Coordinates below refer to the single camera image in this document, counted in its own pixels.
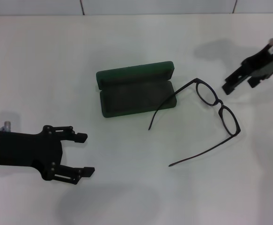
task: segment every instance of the white tabletop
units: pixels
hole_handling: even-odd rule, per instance
[[[0,126],[73,126],[89,138],[65,142],[62,163],[96,168],[75,186],[0,166],[0,225],[273,224],[273,76],[221,89],[271,37],[273,15],[0,17]],[[148,131],[152,112],[104,118],[96,83],[97,71],[169,60],[174,89],[202,79],[242,129],[170,168],[227,137],[218,106],[193,85]]]

